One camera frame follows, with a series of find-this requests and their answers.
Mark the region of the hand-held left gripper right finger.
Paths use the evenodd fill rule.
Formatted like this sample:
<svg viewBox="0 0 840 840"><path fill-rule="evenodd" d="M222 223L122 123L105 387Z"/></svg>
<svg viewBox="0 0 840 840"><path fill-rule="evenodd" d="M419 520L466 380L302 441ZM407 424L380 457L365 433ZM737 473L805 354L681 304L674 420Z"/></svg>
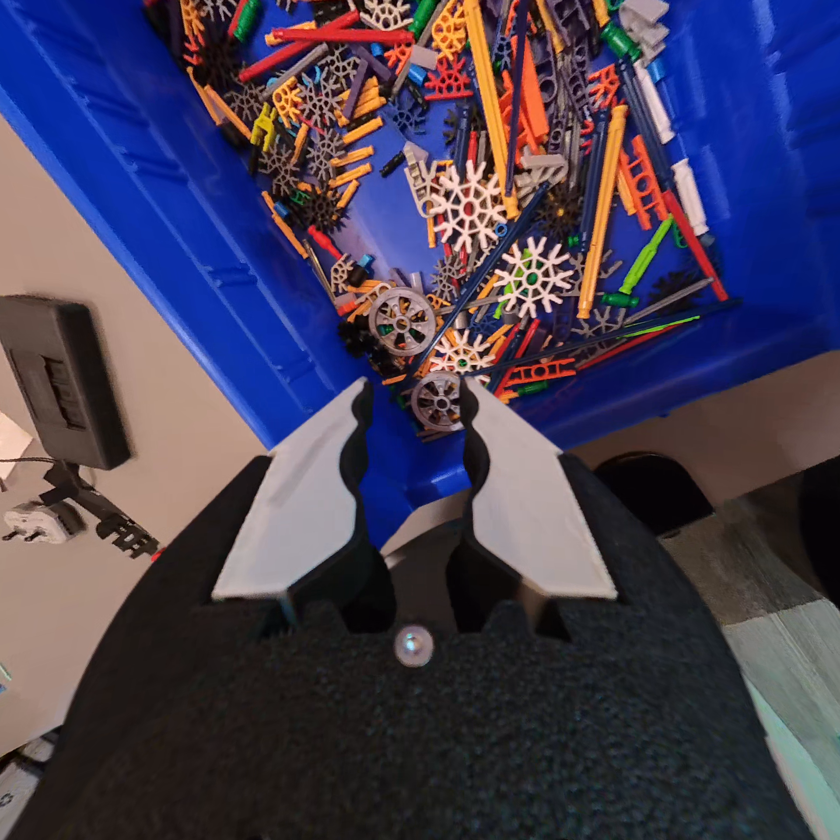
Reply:
<svg viewBox="0 0 840 840"><path fill-rule="evenodd" d="M613 603L617 586L562 452L482 384L458 387L469 494L453 551L453 614L480 632L496 607L518 603L531 629L551 628L559 600Z"/></svg>

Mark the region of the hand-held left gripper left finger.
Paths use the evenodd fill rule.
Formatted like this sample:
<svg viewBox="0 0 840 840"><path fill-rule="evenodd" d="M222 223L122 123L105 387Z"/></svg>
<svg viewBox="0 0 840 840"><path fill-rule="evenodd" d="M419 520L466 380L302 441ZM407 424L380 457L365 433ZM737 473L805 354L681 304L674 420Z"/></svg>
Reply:
<svg viewBox="0 0 840 840"><path fill-rule="evenodd" d="M213 602L271 601L293 628L323 602L351 633L392 627L394 585L361 495L372 408L372 384L360 378L271 451Z"/></svg>

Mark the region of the pile of toy parts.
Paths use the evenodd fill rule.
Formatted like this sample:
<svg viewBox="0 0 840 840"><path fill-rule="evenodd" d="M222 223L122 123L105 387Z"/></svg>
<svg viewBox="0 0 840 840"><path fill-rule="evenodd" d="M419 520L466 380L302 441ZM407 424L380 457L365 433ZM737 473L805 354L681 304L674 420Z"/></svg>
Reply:
<svg viewBox="0 0 840 840"><path fill-rule="evenodd" d="M667 2L141 2L413 415L503 403L736 306L656 59Z"/></svg>

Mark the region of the blue plastic bin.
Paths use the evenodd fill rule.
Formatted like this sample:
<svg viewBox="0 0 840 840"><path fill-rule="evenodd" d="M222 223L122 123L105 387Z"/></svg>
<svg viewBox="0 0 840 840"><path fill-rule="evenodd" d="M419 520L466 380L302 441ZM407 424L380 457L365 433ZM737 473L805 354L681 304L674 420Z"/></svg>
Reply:
<svg viewBox="0 0 840 840"><path fill-rule="evenodd" d="M838 350L838 2L667 3L668 157L737 304L512 401L562 448ZM267 447L372 379L374 544L468 486L463 434L418 437L347 351L141 2L2 2L2 114Z"/></svg>

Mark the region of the black toy beam piece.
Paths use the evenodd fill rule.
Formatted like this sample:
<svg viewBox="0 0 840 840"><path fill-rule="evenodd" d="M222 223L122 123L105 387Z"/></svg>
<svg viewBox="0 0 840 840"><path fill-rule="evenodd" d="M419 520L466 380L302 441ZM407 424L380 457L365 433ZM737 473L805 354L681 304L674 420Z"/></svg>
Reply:
<svg viewBox="0 0 840 840"><path fill-rule="evenodd" d="M50 485L50 489L39 496L44 505L73 506L90 514L96 521L97 536L103 541L110 541L131 559L148 555L150 560L154 560L164 549L164 545L136 521L81 478L79 465L56 461L45 473L44 481Z"/></svg>

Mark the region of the white power plug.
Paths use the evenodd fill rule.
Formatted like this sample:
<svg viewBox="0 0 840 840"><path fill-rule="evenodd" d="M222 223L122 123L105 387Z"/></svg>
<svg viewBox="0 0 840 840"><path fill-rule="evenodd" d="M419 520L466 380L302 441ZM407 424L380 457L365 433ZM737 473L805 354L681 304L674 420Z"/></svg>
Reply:
<svg viewBox="0 0 840 840"><path fill-rule="evenodd" d="M28 500L5 511L3 520L7 528L2 535L4 543L17 540L58 545L87 530L77 509L67 501L46 505Z"/></svg>

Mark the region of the black rectangular device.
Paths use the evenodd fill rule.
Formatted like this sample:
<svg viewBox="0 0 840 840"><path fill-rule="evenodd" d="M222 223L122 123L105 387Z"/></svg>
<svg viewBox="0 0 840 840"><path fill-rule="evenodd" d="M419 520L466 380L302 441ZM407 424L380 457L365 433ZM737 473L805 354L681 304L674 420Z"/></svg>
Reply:
<svg viewBox="0 0 840 840"><path fill-rule="evenodd" d="M47 456L104 470L130 459L129 440L86 306L4 296L1 341Z"/></svg>

